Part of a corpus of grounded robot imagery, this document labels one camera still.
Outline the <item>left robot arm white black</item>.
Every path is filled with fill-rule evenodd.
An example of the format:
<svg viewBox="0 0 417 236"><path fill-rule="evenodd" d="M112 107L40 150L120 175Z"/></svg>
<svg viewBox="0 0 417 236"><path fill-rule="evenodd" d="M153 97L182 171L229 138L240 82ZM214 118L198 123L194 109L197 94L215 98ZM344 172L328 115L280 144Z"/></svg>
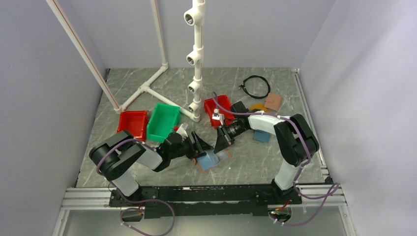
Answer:
<svg viewBox="0 0 417 236"><path fill-rule="evenodd" d="M172 132L159 146L150 147L129 131L122 130L93 147L89 158L96 165L96 172L116 187L122 193L122 200L133 207L142 197L142 187L128 171L134 163L160 172L173 159L182 156L196 159L212 149L194 131L190 134Z"/></svg>

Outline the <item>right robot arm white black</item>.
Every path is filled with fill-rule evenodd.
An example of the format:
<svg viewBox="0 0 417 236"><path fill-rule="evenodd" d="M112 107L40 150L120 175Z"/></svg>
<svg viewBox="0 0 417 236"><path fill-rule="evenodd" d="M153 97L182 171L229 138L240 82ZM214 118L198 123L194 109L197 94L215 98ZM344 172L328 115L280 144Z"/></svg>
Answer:
<svg viewBox="0 0 417 236"><path fill-rule="evenodd" d="M279 116L259 109L250 111L238 102L229 110L216 104L212 118L221 121L216 128L214 153L230 147L235 138L247 130L263 131L276 137L284 161L271 182L271 198L277 204L285 203L295 190L302 167L320 147L304 116Z"/></svg>

